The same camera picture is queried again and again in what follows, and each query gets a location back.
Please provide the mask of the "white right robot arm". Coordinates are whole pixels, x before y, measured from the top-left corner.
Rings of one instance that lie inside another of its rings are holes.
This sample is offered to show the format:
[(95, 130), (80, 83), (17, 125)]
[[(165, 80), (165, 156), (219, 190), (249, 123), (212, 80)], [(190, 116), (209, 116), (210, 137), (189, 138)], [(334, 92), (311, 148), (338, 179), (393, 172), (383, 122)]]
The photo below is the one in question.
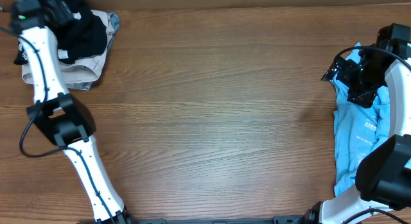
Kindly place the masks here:
[(381, 86), (389, 90), (389, 138), (360, 163), (356, 182), (332, 200), (316, 203), (296, 223), (360, 223), (369, 216), (393, 215), (410, 206), (410, 33), (379, 32), (370, 46), (357, 46), (360, 61), (338, 53), (322, 80), (336, 76), (348, 87), (349, 101), (372, 105)]

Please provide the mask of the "black t-shirt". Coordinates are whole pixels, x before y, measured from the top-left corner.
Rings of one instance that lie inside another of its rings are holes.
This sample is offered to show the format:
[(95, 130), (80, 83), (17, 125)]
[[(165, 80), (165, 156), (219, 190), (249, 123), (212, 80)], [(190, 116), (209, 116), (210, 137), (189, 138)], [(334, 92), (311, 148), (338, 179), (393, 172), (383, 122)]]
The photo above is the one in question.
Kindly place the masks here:
[(73, 64), (101, 55), (107, 26), (85, 0), (15, 0), (10, 27), (43, 60)]

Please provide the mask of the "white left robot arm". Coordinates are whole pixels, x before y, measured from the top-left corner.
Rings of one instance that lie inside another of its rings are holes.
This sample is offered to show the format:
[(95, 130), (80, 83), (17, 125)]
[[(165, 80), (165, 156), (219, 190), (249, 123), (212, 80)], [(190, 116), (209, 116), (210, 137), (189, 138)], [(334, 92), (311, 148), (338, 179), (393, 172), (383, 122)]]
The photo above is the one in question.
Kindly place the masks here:
[(62, 80), (58, 40), (52, 29), (72, 20), (71, 10), (61, 0), (15, 0), (12, 4), (8, 33), (22, 44), (33, 77), (34, 104), (26, 109), (28, 125), (36, 125), (56, 146), (46, 155), (62, 151), (73, 163), (95, 223), (135, 223), (100, 159), (90, 111)]

